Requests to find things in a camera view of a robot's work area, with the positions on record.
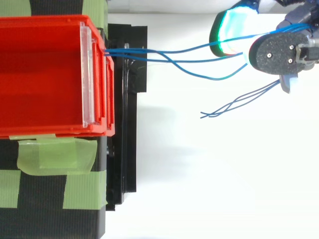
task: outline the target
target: red bin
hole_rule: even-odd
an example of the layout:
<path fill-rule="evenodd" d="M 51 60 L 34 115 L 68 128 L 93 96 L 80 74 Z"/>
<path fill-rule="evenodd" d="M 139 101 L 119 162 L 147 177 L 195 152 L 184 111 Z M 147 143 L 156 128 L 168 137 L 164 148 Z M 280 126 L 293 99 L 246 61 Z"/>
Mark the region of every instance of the red bin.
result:
<path fill-rule="evenodd" d="M 0 18 L 0 137 L 112 136 L 114 63 L 88 16 Z"/>

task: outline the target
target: white backdrop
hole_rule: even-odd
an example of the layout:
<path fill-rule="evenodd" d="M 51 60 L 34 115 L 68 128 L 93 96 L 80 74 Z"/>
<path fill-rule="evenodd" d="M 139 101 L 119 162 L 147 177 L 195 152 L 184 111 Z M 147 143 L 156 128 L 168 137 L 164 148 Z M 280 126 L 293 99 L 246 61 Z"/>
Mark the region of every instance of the white backdrop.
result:
<path fill-rule="evenodd" d="M 239 0 L 109 0 L 112 13 L 219 13 Z M 261 0 L 262 13 L 287 13 L 295 5 L 282 7 L 275 0 Z"/>
<path fill-rule="evenodd" d="M 283 15 L 261 15 L 259 31 Z M 208 42 L 212 15 L 111 14 L 110 23 L 148 25 L 148 47 L 184 49 Z M 208 59 L 208 48 L 174 59 Z M 243 57 L 183 65 L 221 77 Z M 247 67 L 213 82 L 170 64 L 149 63 L 138 96 L 137 183 L 115 212 L 106 239 L 319 238 L 318 68 L 302 72 L 288 95 L 280 86 L 216 119 L 199 119 L 277 76 Z"/>

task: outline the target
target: masking tape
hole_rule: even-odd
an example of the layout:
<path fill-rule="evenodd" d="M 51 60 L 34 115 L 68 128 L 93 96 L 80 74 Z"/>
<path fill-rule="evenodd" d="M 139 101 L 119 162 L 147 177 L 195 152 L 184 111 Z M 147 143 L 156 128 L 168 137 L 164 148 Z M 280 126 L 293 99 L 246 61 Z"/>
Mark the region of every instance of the masking tape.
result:
<path fill-rule="evenodd" d="M 0 208 L 17 208 L 20 170 L 0 170 Z"/>
<path fill-rule="evenodd" d="M 82 14 L 91 18 L 96 28 L 104 28 L 105 0 L 84 0 Z"/>
<path fill-rule="evenodd" d="M 67 176 L 63 209 L 100 210 L 106 204 L 106 171 Z"/>
<path fill-rule="evenodd" d="M 25 140 L 25 139 L 35 139 L 35 138 L 56 138 L 56 136 L 55 134 L 9 136 L 10 140 Z"/>
<path fill-rule="evenodd" d="M 29 0 L 1 0 L 0 16 L 31 16 Z"/>
<path fill-rule="evenodd" d="M 19 141 L 18 168 L 28 175 L 89 174 L 97 141 L 79 138 L 38 138 Z"/>

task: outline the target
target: blue wire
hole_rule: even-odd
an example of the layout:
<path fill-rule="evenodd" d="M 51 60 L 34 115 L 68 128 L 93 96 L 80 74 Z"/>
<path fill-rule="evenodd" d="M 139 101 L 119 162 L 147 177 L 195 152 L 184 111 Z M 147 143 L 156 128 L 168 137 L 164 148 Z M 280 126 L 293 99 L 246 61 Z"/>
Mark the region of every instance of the blue wire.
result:
<path fill-rule="evenodd" d="M 292 30 L 295 30 L 295 31 L 298 31 L 300 29 L 304 30 L 305 28 L 308 29 L 310 28 L 311 26 L 309 26 L 308 24 L 304 24 L 304 23 L 298 23 L 298 24 L 294 24 L 294 25 L 291 25 L 291 26 L 288 26 L 288 27 L 284 27 L 284 28 L 281 28 L 281 29 L 278 29 L 278 30 L 275 30 L 275 31 L 272 31 L 272 32 L 269 32 L 269 33 L 276 33 L 276 32 L 284 32 L 284 31 L 292 31 Z M 176 54 L 176 53 L 183 53 L 183 52 L 187 52 L 187 51 L 192 51 L 192 50 L 196 50 L 196 49 L 199 49 L 199 48 L 202 48 L 202 47 L 206 47 L 206 46 L 210 46 L 210 45 L 217 45 L 219 43 L 222 43 L 222 42 L 228 42 L 228 41 L 234 41 L 234 40 L 240 40 L 240 39 L 247 39 L 247 38 L 251 38 L 251 37 L 254 37 L 254 36 L 258 36 L 258 35 L 263 35 L 263 34 L 256 34 L 256 35 L 250 35 L 250 36 L 243 36 L 243 37 L 237 37 L 237 38 L 232 38 L 232 39 L 227 39 L 227 40 L 224 40 L 224 41 L 218 41 L 218 42 L 211 42 L 211 43 L 208 43 L 208 44 L 205 44 L 205 45 L 201 45 L 201 46 L 197 46 L 197 47 L 193 47 L 193 48 L 190 48 L 190 49 L 187 49 L 187 50 L 182 50 L 182 51 L 156 51 L 156 50 L 151 50 L 151 49 L 142 49 L 142 48 L 118 48 L 118 49 L 107 49 L 106 52 L 108 53 L 133 53 L 133 54 L 145 54 L 145 53 L 157 53 L 159 55 L 161 55 L 162 57 L 166 58 L 167 61 L 165 62 L 170 62 L 172 63 L 174 66 L 176 66 L 177 68 L 179 68 L 181 71 L 189 74 L 189 75 L 192 75 L 192 76 L 195 76 L 195 77 L 199 77 L 199 78 L 204 78 L 204 79 L 208 79 L 208 80 L 214 80 L 214 81 L 220 81 L 220 80 L 225 80 L 225 79 L 228 79 L 232 76 L 234 76 L 235 74 L 237 74 L 239 71 L 241 71 L 243 68 L 245 68 L 247 66 L 247 63 L 244 64 L 243 66 L 241 66 L 238 70 L 236 70 L 235 72 L 233 72 L 232 74 L 226 76 L 226 77 L 221 77 L 221 78 L 213 78 L 213 77 L 208 77 L 208 76 L 203 76 L 203 75 L 199 75 L 199 74 L 196 74 L 196 73 L 193 73 L 193 72 L 190 72 L 184 68 L 182 68 L 181 66 L 179 66 L 174 60 L 172 60 L 171 58 L 169 58 L 168 56 L 165 55 L 165 53 L 170 53 L 170 54 Z"/>
<path fill-rule="evenodd" d="M 225 57 L 220 57 L 220 58 L 215 58 L 215 59 L 208 59 L 208 60 L 193 60 L 193 61 L 187 61 L 187 60 L 173 60 L 176 63 L 205 63 L 205 62 L 215 62 L 215 61 L 221 61 L 229 58 L 233 58 L 236 56 L 240 56 L 243 53 L 238 53 L 235 55 L 231 56 L 225 56 Z M 125 55 L 125 54 L 106 54 L 105 56 L 114 56 L 114 57 L 124 57 L 124 58 L 129 58 L 132 60 L 137 60 L 137 61 L 149 61 L 149 62 L 161 62 L 161 63 L 169 63 L 168 60 L 158 60 L 158 59 L 149 59 L 149 58 L 142 58 L 142 57 L 136 57 L 136 56 L 131 56 L 131 55 Z"/>
<path fill-rule="evenodd" d="M 227 39 L 224 41 L 215 41 L 215 42 L 210 42 L 204 45 L 200 45 L 200 46 L 196 46 L 196 47 L 192 47 L 190 49 L 186 49 L 186 50 L 180 50 L 180 51 L 158 51 L 160 53 L 164 53 L 164 54 L 178 54 L 178 53 L 185 53 L 185 52 L 189 52 L 189 51 L 193 51 L 193 50 L 197 50 L 203 47 L 207 47 L 207 46 L 213 46 L 213 45 L 218 45 L 220 43 L 223 42 L 229 42 L 229 41 L 235 41 L 235 40 L 242 40 L 242 39 L 248 39 L 248 38 L 252 38 L 255 36 L 259 36 L 259 35 L 265 35 L 265 34 L 273 34 L 273 33 L 278 33 L 278 32 L 286 32 L 286 31 L 290 31 L 290 30 L 296 30 L 299 27 L 307 27 L 307 29 L 312 28 L 312 26 L 310 26 L 309 24 L 305 24 L 305 23 L 296 23 L 284 28 L 280 28 L 278 30 L 275 31 L 271 31 L 271 32 L 266 32 L 266 33 L 261 33 L 261 34 L 255 34 L 255 35 L 248 35 L 248 36 L 241 36 L 241 37 L 236 37 L 236 38 L 231 38 L 231 39 Z M 120 52 L 120 51 L 138 51 L 135 52 L 136 54 L 145 54 L 145 52 L 148 52 L 149 49 L 143 49 L 143 48 L 117 48 L 117 49 L 107 49 L 106 52 L 112 53 L 112 52 Z"/>
<path fill-rule="evenodd" d="M 278 85 L 279 83 L 280 83 L 280 81 L 279 81 L 279 80 L 276 80 L 276 81 L 274 81 L 273 83 L 270 83 L 269 85 L 266 85 L 266 86 L 264 86 L 264 87 L 262 87 L 262 88 L 260 88 L 260 89 L 257 89 L 257 90 L 255 90 L 255 91 L 252 91 L 252 92 L 246 93 L 246 94 L 244 94 L 244 95 L 242 95 L 242 96 L 239 96 L 239 97 L 237 97 L 233 102 L 224 105 L 223 107 L 219 108 L 218 110 L 214 111 L 213 113 L 208 114 L 208 113 L 201 112 L 201 114 L 204 115 L 204 116 L 201 117 L 201 119 L 206 118 L 206 117 L 215 118 L 215 117 L 218 117 L 218 116 L 220 116 L 221 114 L 223 114 L 223 113 L 225 113 L 225 112 L 229 112 L 229 111 L 232 111 L 232 110 L 234 110 L 234 109 L 243 107 L 243 106 L 249 104 L 250 102 L 253 102 L 254 100 L 258 99 L 259 97 L 261 97 L 263 94 L 265 94 L 265 93 L 267 93 L 268 91 L 270 91 L 272 88 L 274 88 L 274 87 L 275 87 L 276 85 Z M 252 94 L 252 93 L 255 93 L 255 94 L 253 94 L 253 95 L 251 95 L 251 96 L 248 96 L 248 97 L 245 97 L 245 98 L 242 98 L 242 97 L 247 96 L 247 95 L 250 95 L 250 94 Z M 240 102 L 240 101 L 249 99 L 249 98 L 251 98 L 251 97 L 253 97 L 253 96 L 256 96 L 256 95 L 258 95 L 258 96 L 255 97 L 255 98 L 253 98 L 252 100 L 250 100 L 250 101 L 248 101 L 248 102 L 246 102 L 246 103 L 244 103 L 244 104 L 242 104 L 242 105 L 240 105 L 240 106 L 237 106 L 237 107 L 234 107 L 234 108 L 231 108 L 231 109 L 230 109 L 230 107 L 231 107 L 234 103 L 237 103 L 237 102 Z M 227 108 L 226 108 L 224 111 L 218 113 L 221 109 L 223 109 L 223 108 L 225 108 L 225 107 L 227 107 Z"/>
<path fill-rule="evenodd" d="M 172 63 L 174 66 L 176 66 L 178 69 L 180 69 L 181 71 L 191 75 L 191 76 L 195 76 L 195 77 L 199 77 L 199 78 L 204 78 L 204 79 L 208 79 L 208 80 L 212 80 L 212 81 L 221 81 L 221 80 L 226 80 L 234 75 L 236 75 L 238 72 L 240 72 L 242 69 L 244 69 L 247 66 L 247 63 L 245 63 L 243 66 L 241 66 L 238 70 L 236 70 L 235 72 L 231 73 L 228 76 L 225 77 L 220 77 L 220 78 L 214 78 L 214 77 L 209 77 L 209 76 L 203 76 L 203 75 L 199 75 L 193 72 L 190 72 L 184 68 L 182 68 L 180 65 L 178 65 L 175 61 L 173 61 L 171 58 L 169 58 L 168 56 L 166 56 L 164 53 L 155 51 L 155 50 L 148 50 L 148 52 L 151 53 L 157 53 L 159 55 L 161 55 L 162 57 L 166 58 L 168 60 L 168 62 Z"/>

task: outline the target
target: green light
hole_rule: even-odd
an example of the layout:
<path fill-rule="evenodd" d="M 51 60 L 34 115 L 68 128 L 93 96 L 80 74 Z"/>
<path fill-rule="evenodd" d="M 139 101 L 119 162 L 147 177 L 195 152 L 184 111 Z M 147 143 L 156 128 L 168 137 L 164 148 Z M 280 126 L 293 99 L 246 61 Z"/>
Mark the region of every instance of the green light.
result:
<path fill-rule="evenodd" d="M 258 13 L 256 10 L 247 6 L 238 6 L 229 9 L 222 20 L 218 32 L 218 41 L 250 35 L 252 29 L 249 27 L 251 16 L 255 17 Z M 219 44 L 220 49 L 225 54 L 236 54 L 242 52 L 244 40 L 223 42 Z"/>

